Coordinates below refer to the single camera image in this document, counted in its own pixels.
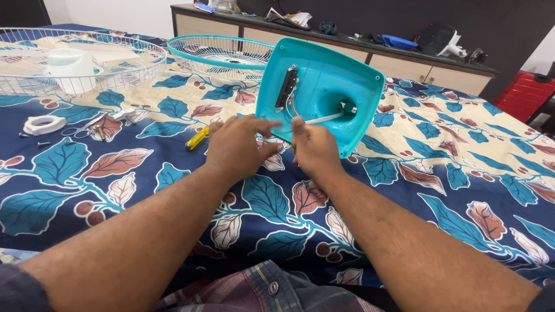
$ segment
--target floral bedsheet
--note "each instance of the floral bedsheet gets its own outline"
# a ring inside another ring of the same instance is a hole
[[[185,177],[204,163],[208,142],[191,152],[184,143],[214,120],[253,114],[258,90],[255,82],[193,73],[169,57],[162,77],[133,88],[0,95],[0,247],[43,250]],[[137,110],[136,124],[110,115],[126,108]],[[107,142],[98,133],[72,137],[76,144],[65,144],[60,131],[18,136],[30,116],[66,117],[66,127],[81,127],[104,113],[97,124]],[[184,267],[239,269],[274,259],[317,284],[380,286],[333,203],[292,164],[290,144],[272,140],[284,150],[230,189]],[[537,284],[553,281],[555,142],[483,99],[387,78],[372,124],[342,163],[430,226]]]

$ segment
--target turquoise plastic fan base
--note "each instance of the turquoise plastic fan base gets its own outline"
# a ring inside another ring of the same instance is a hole
[[[260,83],[256,116],[283,121],[284,126],[272,133],[287,141],[292,135],[291,116],[286,109],[277,112],[275,103],[287,69],[293,64],[299,71],[299,82],[293,91],[297,113],[310,120],[341,113],[343,109],[343,116],[317,125],[329,129],[337,140],[339,156],[348,157],[372,122],[384,89],[384,75],[319,44],[293,38],[279,40]],[[294,116],[290,105],[288,108]]]

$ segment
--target white plastic fan blade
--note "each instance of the white plastic fan blade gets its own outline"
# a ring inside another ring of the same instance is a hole
[[[45,56],[44,51],[39,50],[0,50],[0,56]]]
[[[139,58],[130,48],[112,46],[110,44],[90,44],[70,42],[69,47],[89,52],[97,62],[114,61],[117,59]]]

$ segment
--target plastic bag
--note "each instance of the plastic bag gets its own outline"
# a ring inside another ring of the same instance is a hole
[[[218,12],[241,14],[241,9],[237,6],[237,0],[210,0],[208,6],[215,8]]]

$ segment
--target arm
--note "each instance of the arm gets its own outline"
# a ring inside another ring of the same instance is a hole
[[[294,119],[294,132],[295,161],[334,202],[401,310],[525,311],[538,294],[530,281],[347,175],[326,128]]]
[[[149,310],[206,229],[221,198],[281,144],[258,149],[272,122],[210,125],[206,163],[184,179],[25,261],[56,311]]]

